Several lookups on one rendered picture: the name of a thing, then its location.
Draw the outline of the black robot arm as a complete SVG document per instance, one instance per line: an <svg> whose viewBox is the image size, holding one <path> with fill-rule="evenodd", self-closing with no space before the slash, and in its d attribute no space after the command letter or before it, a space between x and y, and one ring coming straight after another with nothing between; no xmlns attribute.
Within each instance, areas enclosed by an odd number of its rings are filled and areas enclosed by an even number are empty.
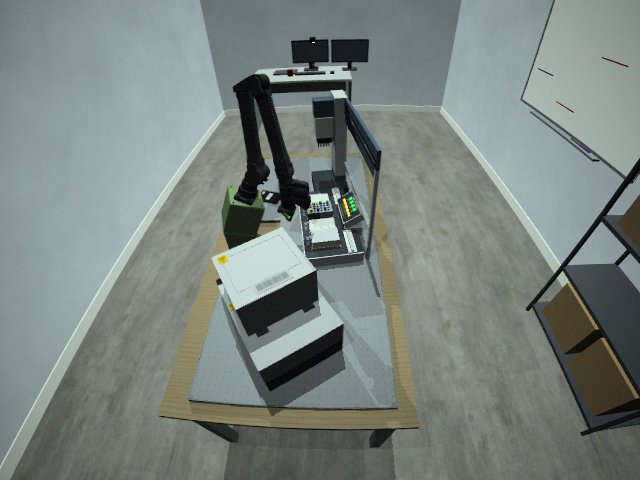
<svg viewBox="0 0 640 480"><path fill-rule="evenodd" d="M285 209L293 210L295 205L298 205L303 210L307 210L311 205L309 184L306 181L292 179L294 168L281 133L272 99L269 77L266 74L248 76L233 86L233 92L236 92L239 104L247 153L247 171L237 193L234 195L234 200L252 205L259 193L257 186L264 184L263 181L267 182L267 177L270 174L270 169L265 164L265 159L261 153L254 106L255 98L271 148L275 173L279 180L280 196L289 198L293 195L290 199L284 199Z"/></svg>

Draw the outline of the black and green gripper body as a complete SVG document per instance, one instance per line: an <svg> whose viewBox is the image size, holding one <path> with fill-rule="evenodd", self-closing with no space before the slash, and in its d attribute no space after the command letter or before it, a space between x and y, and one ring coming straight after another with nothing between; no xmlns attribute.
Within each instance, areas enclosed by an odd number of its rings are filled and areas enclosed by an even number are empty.
<svg viewBox="0 0 640 480"><path fill-rule="evenodd" d="M280 196L281 204L280 204L280 206L279 206L279 207L278 207L278 209L277 209L278 213L286 212L286 214L287 214L288 216L292 216L292 215L293 215L293 213L294 213L294 211L295 211L295 209L296 209L296 206L294 207L294 209L293 209L293 210L285 209L285 202L284 202L284 199L290 199L290 198L292 198L292 197L293 197L293 195L292 195L291 197L289 197L289 198L283 198L283 197L281 197L281 196Z"/></svg>

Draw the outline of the white well pcr plate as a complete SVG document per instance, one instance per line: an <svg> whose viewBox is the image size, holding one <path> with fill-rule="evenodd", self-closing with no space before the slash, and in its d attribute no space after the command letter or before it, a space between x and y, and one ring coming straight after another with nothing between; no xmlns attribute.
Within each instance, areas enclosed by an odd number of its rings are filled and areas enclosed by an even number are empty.
<svg viewBox="0 0 640 480"><path fill-rule="evenodd" d="M319 201L325 202L326 200L328 200L328 201L329 201L329 198L328 198L328 194L327 194L327 193L324 193L324 194L314 194L314 195L310 195L310 196L311 196L311 203L312 203L312 202L319 202Z"/></svg>

